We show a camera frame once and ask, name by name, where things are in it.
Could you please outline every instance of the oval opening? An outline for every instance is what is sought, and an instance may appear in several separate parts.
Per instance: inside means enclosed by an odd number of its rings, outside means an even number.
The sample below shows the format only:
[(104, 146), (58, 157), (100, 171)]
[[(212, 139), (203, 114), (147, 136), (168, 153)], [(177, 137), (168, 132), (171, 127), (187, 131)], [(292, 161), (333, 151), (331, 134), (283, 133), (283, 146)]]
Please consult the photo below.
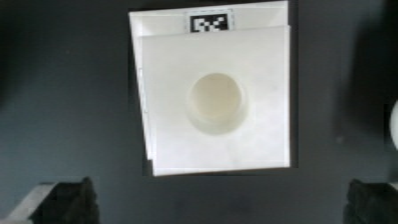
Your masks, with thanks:
[(228, 132), (243, 118), (243, 92), (232, 78), (223, 74), (205, 75), (187, 94), (189, 120), (205, 133)]

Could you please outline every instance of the dark surface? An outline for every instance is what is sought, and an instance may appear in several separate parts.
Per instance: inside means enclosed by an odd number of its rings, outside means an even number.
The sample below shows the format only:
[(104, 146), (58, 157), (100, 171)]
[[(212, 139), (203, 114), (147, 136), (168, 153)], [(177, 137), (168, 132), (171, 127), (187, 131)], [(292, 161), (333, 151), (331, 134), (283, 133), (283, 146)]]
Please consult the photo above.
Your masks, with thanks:
[(379, 0), (298, 2), (298, 168), (141, 176), (127, 10), (209, 4), (225, 2), (0, 1), (0, 217), (38, 182), (90, 176), (104, 224), (333, 224), (351, 178), (398, 181), (372, 94), (398, 84)]
[(398, 223), (398, 191), (386, 183), (353, 180), (346, 198), (344, 224)]
[(33, 224), (99, 224), (99, 209), (90, 179), (58, 183), (28, 217)]

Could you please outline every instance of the white object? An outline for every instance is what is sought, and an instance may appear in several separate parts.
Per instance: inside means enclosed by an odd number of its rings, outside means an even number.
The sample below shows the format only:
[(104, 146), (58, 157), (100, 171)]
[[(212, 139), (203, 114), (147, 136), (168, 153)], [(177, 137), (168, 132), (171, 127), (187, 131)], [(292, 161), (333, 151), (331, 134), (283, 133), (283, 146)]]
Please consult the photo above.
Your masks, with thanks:
[(6, 216), (6, 219), (0, 220), (0, 224), (31, 224), (28, 217), (36, 210), (40, 202), (47, 194), (51, 193), (54, 186), (56, 183), (40, 184), (38, 186), (35, 186)]
[[(186, 15), (211, 10), (230, 11), (234, 30), (186, 33)], [(154, 175), (287, 167), (287, 2), (132, 12), (129, 20)]]

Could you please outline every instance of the black object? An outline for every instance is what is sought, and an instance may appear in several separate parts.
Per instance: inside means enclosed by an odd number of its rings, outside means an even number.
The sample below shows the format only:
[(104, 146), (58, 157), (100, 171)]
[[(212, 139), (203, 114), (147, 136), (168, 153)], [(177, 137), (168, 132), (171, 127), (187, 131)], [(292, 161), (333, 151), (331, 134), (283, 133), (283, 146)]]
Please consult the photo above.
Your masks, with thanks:
[(344, 224), (398, 223), (398, 191), (386, 183), (351, 180), (344, 206)]
[(99, 224), (92, 182), (56, 184), (28, 218), (33, 224)]

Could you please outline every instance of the black background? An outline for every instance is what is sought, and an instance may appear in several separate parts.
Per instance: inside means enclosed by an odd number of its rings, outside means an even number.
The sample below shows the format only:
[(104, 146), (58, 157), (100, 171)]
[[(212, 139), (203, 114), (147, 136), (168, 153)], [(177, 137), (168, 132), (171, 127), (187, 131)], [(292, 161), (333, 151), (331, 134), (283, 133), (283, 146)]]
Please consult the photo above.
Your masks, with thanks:
[(0, 218), (38, 182), (90, 176), (104, 224), (331, 224), (349, 179), (398, 181), (398, 13), (379, 0), (292, 4), (296, 168), (143, 175), (127, 11), (232, 3), (0, 1)]

